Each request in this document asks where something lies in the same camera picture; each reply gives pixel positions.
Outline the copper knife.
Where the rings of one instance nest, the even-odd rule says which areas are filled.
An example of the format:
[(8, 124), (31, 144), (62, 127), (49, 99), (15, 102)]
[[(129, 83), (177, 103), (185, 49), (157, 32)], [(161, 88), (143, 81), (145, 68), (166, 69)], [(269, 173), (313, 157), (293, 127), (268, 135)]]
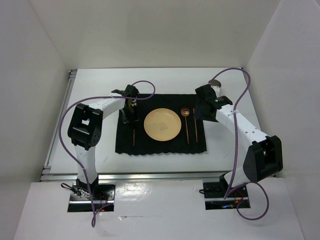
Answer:
[(193, 120), (194, 120), (194, 131), (195, 131), (195, 139), (198, 143), (198, 127), (197, 127), (197, 119), (195, 118), (195, 109), (193, 108)]

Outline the copper spoon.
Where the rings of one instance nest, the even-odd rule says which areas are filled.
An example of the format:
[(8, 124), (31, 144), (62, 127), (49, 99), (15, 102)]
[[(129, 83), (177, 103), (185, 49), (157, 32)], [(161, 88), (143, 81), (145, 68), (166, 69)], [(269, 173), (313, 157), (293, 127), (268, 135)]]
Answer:
[(187, 143), (190, 143), (189, 139), (189, 129), (188, 129), (188, 120), (187, 117), (190, 115), (190, 110), (188, 107), (182, 107), (180, 110), (181, 115), (184, 117), (185, 120), (185, 130), (186, 130), (186, 138), (187, 138)]

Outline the black cloth placemat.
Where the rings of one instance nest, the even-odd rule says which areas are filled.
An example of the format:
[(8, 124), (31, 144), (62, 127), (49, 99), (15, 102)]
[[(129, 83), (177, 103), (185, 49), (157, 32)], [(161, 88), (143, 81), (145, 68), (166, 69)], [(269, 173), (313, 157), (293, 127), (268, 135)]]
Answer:
[[(198, 143), (195, 136), (193, 108), (197, 96), (195, 94), (155, 94), (148, 100), (137, 102), (138, 121), (135, 125), (135, 146), (133, 146), (133, 129), (122, 121), (122, 112), (119, 112), (115, 152), (128, 155), (152, 154), (200, 154), (207, 150), (205, 129), (202, 120), (196, 120)], [(187, 117), (189, 144), (187, 142), (185, 118), (181, 115), (183, 107), (189, 108)], [(181, 120), (180, 133), (172, 140), (157, 141), (150, 138), (144, 130), (144, 120), (147, 114), (155, 109), (165, 108), (178, 114)]]

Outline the orange round plate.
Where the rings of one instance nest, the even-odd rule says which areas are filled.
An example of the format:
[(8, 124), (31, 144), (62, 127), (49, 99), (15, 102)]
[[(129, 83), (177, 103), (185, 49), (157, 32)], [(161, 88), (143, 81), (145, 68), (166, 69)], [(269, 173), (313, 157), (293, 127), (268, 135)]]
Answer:
[(146, 134), (153, 140), (166, 142), (178, 136), (182, 123), (173, 110), (157, 108), (146, 115), (143, 127)]

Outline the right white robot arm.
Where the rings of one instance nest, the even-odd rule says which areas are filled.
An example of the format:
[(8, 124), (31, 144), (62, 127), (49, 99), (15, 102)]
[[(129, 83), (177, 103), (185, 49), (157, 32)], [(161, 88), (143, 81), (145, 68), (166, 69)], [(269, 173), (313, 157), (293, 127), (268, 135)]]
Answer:
[(243, 146), (246, 155), (238, 166), (238, 153), (234, 154), (232, 171), (220, 176), (218, 190), (230, 196), (247, 183), (258, 183), (283, 170), (282, 142), (276, 135), (268, 136), (256, 128), (235, 109), (226, 96), (217, 96), (210, 84), (196, 90), (195, 118), (223, 124), (235, 137), (235, 151)]

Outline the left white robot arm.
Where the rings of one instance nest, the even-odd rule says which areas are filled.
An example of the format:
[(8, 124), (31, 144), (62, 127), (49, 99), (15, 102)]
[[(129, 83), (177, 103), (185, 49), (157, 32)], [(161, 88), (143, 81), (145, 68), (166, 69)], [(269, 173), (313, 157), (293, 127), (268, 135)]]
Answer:
[(99, 195), (95, 148), (101, 139), (103, 120), (114, 112), (121, 111), (122, 122), (133, 129), (138, 121), (135, 100), (138, 94), (135, 86), (127, 85), (125, 90), (113, 90), (109, 98), (89, 105), (79, 103), (74, 109), (67, 135), (74, 145), (76, 158), (81, 163), (76, 186), (88, 200)]

